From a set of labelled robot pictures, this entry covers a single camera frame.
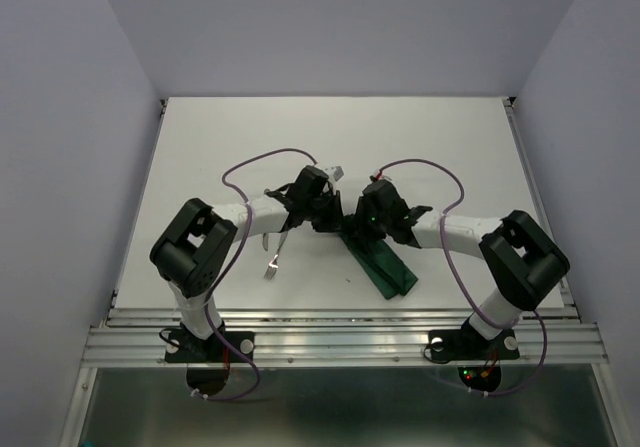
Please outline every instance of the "purple cable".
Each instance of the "purple cable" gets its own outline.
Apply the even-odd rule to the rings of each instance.
[[[236,357],[240,358],[240,360],[242,360],[243,362],[245,362],[245,363],[247,363],[247,364],[249,364],[251,366],[251,368],[253,369],[253,371],[256,374],[256,381],[250,388],[248,388],[244,392],[241,392],[239,394],[232,395],[232,396],[229,396],[229,397],[215,397],[215,398],[205,397],[203,394],[201,394],[201,393],[199,393],[199,392],[194,390],[193,394],[195,396],[199,397],[200,399],[203,399],[203,400],[211,400],[211,401],[238,400],[238,399],[240,399],[240,398],[242,398],[242,397],[244,397],[246,395],[249,395],[251,392],[256,390],[258,388],[258,386],[260,385],[261,378],[260,378],[260,370],[258,369],[258,366],[255,364],[255,362],[253,360],[251,360],[249,357],[247,357],[242,352],[240,352],[238,349],[236,349],[218,331],[218,329],[216,328],[216,326],[215,326],[215,324],[213,322],[213,319],[211,318],[211,314],[210,314],[209,308],[208,308],[208,305],[209,305],[208,301],[211,298],[211,296],[213,295],[213,291],[215,290],[215,288],[220,284],[220,282],[222,282],[222,279],[225,278],[225,276],[231,270],[231,267],[233,267],[233,265],[238,260],[238,257],[240,257],[240,253],[244,249],[244,246],[247,243],[247,239],[249,238],[249,232],[251,231],[251,223],[253,221],[253,209],[251,208],[251,205],[249,204],[249,197],[247,197],[247,195],[242,191],[242,189],[240,189],[240,187],[238,187],[237,185],[232,184],[231,182],[229,182],[227,180],[227,177],[229,176],[229,174],[235,172],[240,167],[244,167],[245,165],[248,165],[248,164],[250,164],[252,162],[255,162],[257,160],[261,160],[261,159],[264,159],[265,157],[270,157],[272,155],[281,154],[283,152],[297,152],[299,154],[303,154],[303,155],[306,155],[307,157],[309,157],[311,162],[313,162],[314,164],[317,163],[316,159],[311,154],[309,154],[308,152],[305,152],[304,150],[295,149],[295,148],[284,148],[284,149],[272,150],[271,152],[267,152],[265,154],[258,155],[256,157],[252,157],[249,160],[245,160],[244,162],[241,162],[241,163],[239,163],[237,165],[234,165],[229,170],[227,170],[224,174],[222,174],[222,183],[224,185],[226,185],[227,187],[231,187],[233,190],[235,190],[238,193],[238,195],[240,195],[240,197],[242,198],[242,200],[245,203],[245,207],[247,209],[247,225],[246,225],[246,227],[244,229],[244,232],[242,233],[242,238],[240,239],[240,243],[238,244],[238,248],[236,249],[235,254],[233,255],[233,257],[229,261],[229,264],[227,264],[227,267],[218,276],[218,278],[214,282],[213,286],[209,289],[209,292],[207,293],[206,297],[204,298],[204,306],[205,306],[204,307],[204,315],[205,315],[205,317],[207,319],[207,323],[209,324],[209,327],[211,328],[211,330],[213,331],[215,336],[218,338],[218,340],[227,349],[229,349],[231,352],[233,352],[236,355]]]
[[[400,165],[400,164],[409,164],[409,163],[427,164],[427,165],[430,165],[431,167],[435,167],[436,169],[444,172],[449,177],[451,177],[451,179],[453,179],[453,181],[458,185],[458,189],[460,190],[460,196],[458,197],[458,200],[456,200],[452,204],[448,205],[442,211],[442,217],[440,217],[440,242],[442,243],[442,251],[444,252],[445,259],[447,259],[447,264],[449,265],[449,269],[451,270],[451,273],[453,274],[453,277],[456,279],[456,283],[458,284],[458,287],[460,287],[460,291],[462,292],[462,295],[464,295],[464,297],[467,299],[467,302],[469,303],[469,305],[471,306],[473,311],[476,314],[478,314],[478,317],[480,317],[484,322],[486,322],[488,325],[490,325],[494,329],[503,330],[503,329],[512,328],[515,324],[509,324],[509,325],[496,324],[489,317],[487,317],[482,312],[482,310],[480,310],[480,307],[478,307],[478,304],[476,304],[474,302],[473,298],[471,297],[471,294],[469,294],[469,291],[467,290],[467,287],[464,285],[464,282],[462,281],[462,277],[460,277],[460,273],[458,272],[458,269],[456,269],[456,266],[453,263],[453,258],[451,257],[451,252],[449,251],[449,245],[447,243],[447,238],[446,238],[447,236],[446,236],[446,232],[445,232],[445,218],[446,218],[446,216],[447,216],[447,214],[449,212],[451,212],[453,209],[455,209],[464,200],[464,186],[462,185],[462,182],[460,182],[460,179],[458,178],[458,176],[456,174],[451,172],[449,169],[447,169],[443,165],[440,165],[440,164],[438,164],[436,162],[433,162],[431,160],[426,160],[426,159],[402,159],[402,160],[396,160],[395,162],[390,162],[390,163],[388,163],[386,165],[383,165],[380,169],[378,169],[378,172],[380,173],[380,175],[382,175],[382,173],[386,169],[388,169],[389,167],[393,167],[393,166]],[[531,377],[529,377],[527,380],[522,382],[522,384],[520,384],[520,385],[518,385],[516,387],[513,387],[511,389],[507,389],[505,391],[488,393],[489,396],[491,396],[491,397],[501,397],[501,396],[504,396],[504,395],[509,395],[509,394],[514,393],[514,392],[517,392],[517,391],[523,389],[524,387],[526,387],[533,379],[535,379],[539,375],[540,370],[542,369],[542,366],[544,365],[544,361],[545,361],[545,359],[547,357],[548,338],[547,338],[547,329],[546,329],[546,327],[544,325],[544,320],[542,320],[542,317],[540,317],[540,314],[538,314],[538,312],[535,311],[535,310],[533,311],[533,315],[536,317],[538,322],[540,322],[540,327],[542,329],[542,355],[540,356],[540,362],[536,366],[536,369],[534,370],[533,374],[531,374]],[[438,379],[438,380],[441,380],[442,382],[445,382],[445,383],[453,385],[452,382],[448,382],[448,381],[445,381],[443,379]]]

